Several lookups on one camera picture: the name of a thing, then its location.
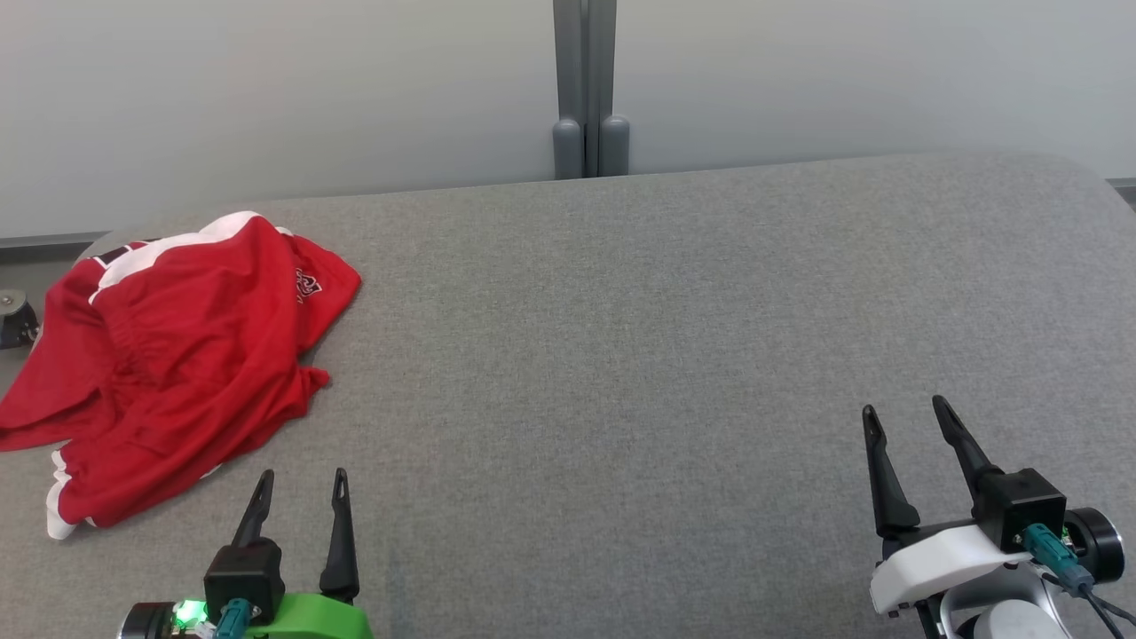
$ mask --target green light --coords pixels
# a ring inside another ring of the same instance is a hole
[[[204,601],[186,599],[174,607],[174,622],[178,628],[193,628],[208,619]]]

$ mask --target cable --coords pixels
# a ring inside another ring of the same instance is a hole
[[[1085,599],[1088,600],[1088,605],[1093,606],[1093,609],[1096,612],[1096,616],[1101,617],[1104,625],[1109,628],[1109,632],[1111,632],[1116,639],[1125,639],[1125,636],[1120,633],[1120,629],[1117,628],[1116,622],[1113,622],[1112,617],[1109,616],[1109,613],[1104,612],[1104,608],[1101,607],[1101,600],[1096,597],[1096,595],[1093,595],[1093,587],[1081,584],[1080,592],[1084,595]]]
[[[1126,609],[1124,609],[1124,608],[1121,608],[1119,606],[1114,606],[1114,605],[1105,601],[1104,599],[1101,599],[1100,597],[1097,597],[1096,600],[1101,603],[1101,607],[1102,608],[1109,611],[1110,613],[1117,615],[1120,619],[1128,620],[1129,623],[1131,623],[1133,625],[1136,625],[1136,615],[1131,614],[1130,612],[1128,612],[1128,611],[1126,611]]]

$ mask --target white partition panel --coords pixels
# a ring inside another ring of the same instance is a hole
[[[553,176],[552,2],[6,0],[0,239]]]
[[[619,0],[633,173],[1016,148],[1136,176],[1133,0]]]

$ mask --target white trim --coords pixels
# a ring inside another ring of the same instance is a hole
[[[183,233],[181,235],[156,240],[144,247],[139,247],[137,249],[127,250],[125,254],[119,256],[118,259],[110,263],[107,267],[107,272],[103,273],[102,277],[99,280],[99,290],[91,293],[91,297],[87,298],[87,302],[94,304],[94,298],[100,291],[122,282],[127,275],[133,275],[134,273],[150,268],[153,266],[153,263],[158,260],[158,256],[167,250],[177,247],[223,242],[240,233],[241,230],[244,229],[244,225],[248,224],[253,217],[260,217],[260,214],[251,210],[231,213],[218,217],[197,233]]]
[[[56,483],[48,491],[48,537],[51,539],[66,539],[75,530],[75,524],[69,524],[59,515],[59,493],[70,481],[67,474],[67,463],[58,450],[51,454],[51,460],[56,463]]]

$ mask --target gray table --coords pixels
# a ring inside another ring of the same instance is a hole
[[[1003,467],[1136,536],[1136,216],[1036,155],[899,156],[249,205],[364,287],[311,414],[114,529],[44,533],[0,463],[5,637],[111,637],[200,592],[259,473],[290,590],[351,474],[381,637],[916,637],[875,615],[860,407],[927,522],[969,497],[943,393]],[[244,207],[112,233],[184,232]],[[1102,594],[1136,605],[1136,579]],[[1085,637],[1103,629],[1064,606]]]

